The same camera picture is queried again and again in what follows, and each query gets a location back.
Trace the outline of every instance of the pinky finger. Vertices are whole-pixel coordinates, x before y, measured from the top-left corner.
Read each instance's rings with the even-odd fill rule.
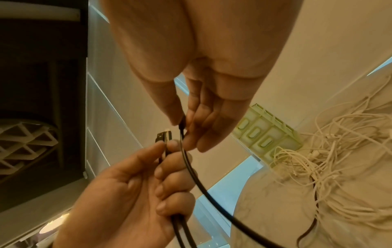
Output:
[[[195,196],[189,192],[174,193],[164,201],[160,202],[156,208],[156,213],[161,216],[171,216],[181,214],[189,217],[195,207]]]

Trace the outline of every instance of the fingernail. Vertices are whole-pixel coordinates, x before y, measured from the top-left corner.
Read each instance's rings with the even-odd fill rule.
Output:
[[[163,177],[163,170],[160,166],[155,169],[154,176],[157,179],[161,179]]]
[[[178,149],[178,141],[176,141],[176,140],[173,140],[173,139],[170,140],[170,141],[167,143],[167,145],[173,147],[174,149]]]
[[[156,197],[161,197],[163,195],[163,185],[160,184],[158,187],[155,189],[155,196]]]
[[[165,210],[165,206],[166,206],[166,202],[165,201],[160,202],[158,204],[158,206],[156,207],[156,212],[158,214],[162,214],[164,212],[164,210]]]

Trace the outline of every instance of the lattice pattern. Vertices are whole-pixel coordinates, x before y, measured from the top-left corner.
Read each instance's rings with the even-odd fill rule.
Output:
[[[49,127],[40,124],[17,123],[0,125],[0,175],[11,175],[27,161],[58,143]]]

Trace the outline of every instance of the tangled white cable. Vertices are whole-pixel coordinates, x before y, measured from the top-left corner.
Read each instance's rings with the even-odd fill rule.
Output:
[[[333,118],[327,125],[320,127],[318,118],[325,111],[316,116],[314,123],[317,131],[314,134],[305,133],[310,137],[310,148],[293,151],[277,147],[274,164],[282,165],[289,176],[301,186],[314,185],[314,194],[317,194],[315,203],[323,204],[318,208],[316,218],[323,223],[322,216],[325,209],[332,210],[337,216],[350,223],[361,223],[380,230],[392,230],[392,226],[383,224],[384,220],[392,217],[392,204],[390,206],[375,206],[371,202],[360,199],[349,193],[342,187],[341,182],[348,178],[346,170],[375,165],[381,157],[388,154],[392,156],[392,150],[388,143],[392,140],[392,114],[372,114],[384,105],[370,108],[370,101],[389,82],[386,82],[373,94],[356,103],[343,103],[332,108],[347,105],[350,109],[347,113]],[[354,166],[342,166],[350,155],[357,149],[375,144],[378,150],[373,154],[370,163],[357,164]],[[310,178],[309,183],[300,183],[299,178]],[[334,189],[343,193],[337,197]]]

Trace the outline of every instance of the hand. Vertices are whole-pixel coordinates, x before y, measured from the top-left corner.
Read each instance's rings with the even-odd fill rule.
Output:
[[[184,115],[173,79],[189,88],[184,148],[205,152],[244,116],[275,64],[302,0],[101,0],[128,63],[158,107]]]
[[[164,248],[174,238],[173,214],[189,219],[194,181],[177,141],[141,149],[99,174],[77,200],[54,248]]]

